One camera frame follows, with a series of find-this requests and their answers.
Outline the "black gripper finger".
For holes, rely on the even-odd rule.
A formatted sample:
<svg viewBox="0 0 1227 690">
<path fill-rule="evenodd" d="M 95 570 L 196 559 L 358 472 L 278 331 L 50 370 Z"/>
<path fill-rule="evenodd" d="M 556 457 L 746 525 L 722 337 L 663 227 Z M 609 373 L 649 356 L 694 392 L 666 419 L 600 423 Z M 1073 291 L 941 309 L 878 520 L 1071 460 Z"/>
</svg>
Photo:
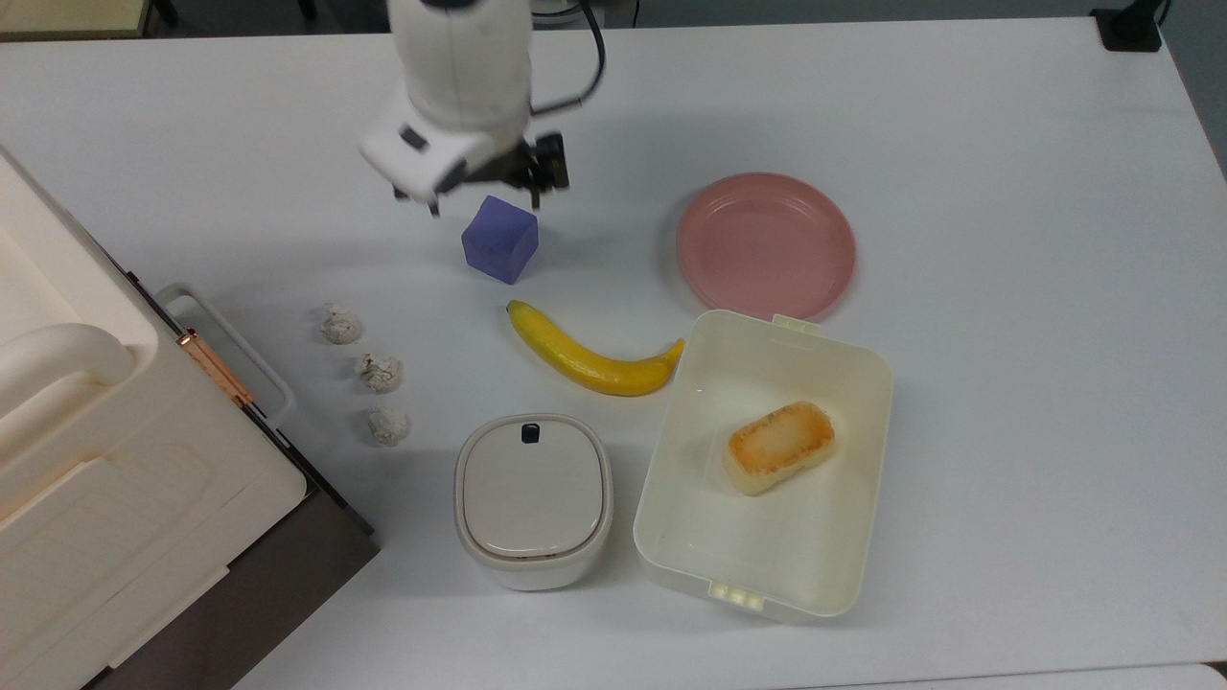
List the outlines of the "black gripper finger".
<svg viewBox="0 0 1227 690">
<path fill-rule="evenodd" d="M 564 135 L 544 133 L 526 149 L 528 192 L 531 209 L 541 209 L 541 200 L 553 192 L 566 192 L 571 187 Z"/>
<path fill-rule="evenodd" d="M 438 185 L 402 185 L 393 184 L 393 194 L 398 203 L 416 203 L 429 210 L 436 219 L 440 215 L 440 192 Z"/>
</svg>

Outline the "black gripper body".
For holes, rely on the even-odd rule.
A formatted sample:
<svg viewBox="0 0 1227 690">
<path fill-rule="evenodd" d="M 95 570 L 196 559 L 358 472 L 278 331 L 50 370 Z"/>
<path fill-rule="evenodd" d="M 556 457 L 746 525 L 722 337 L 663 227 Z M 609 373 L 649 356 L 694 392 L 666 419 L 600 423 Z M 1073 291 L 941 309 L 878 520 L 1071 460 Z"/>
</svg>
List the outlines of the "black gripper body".
<svg viewBox="0 0 1227 690">
<path fill-rule="evenodd" d="M 502 183 L 513 188 L 529 188 L 533 183 L 533 156 L 530 145 L 517 142 L 504 153 L 467 173 L 467 183 Z"/>
</svg>

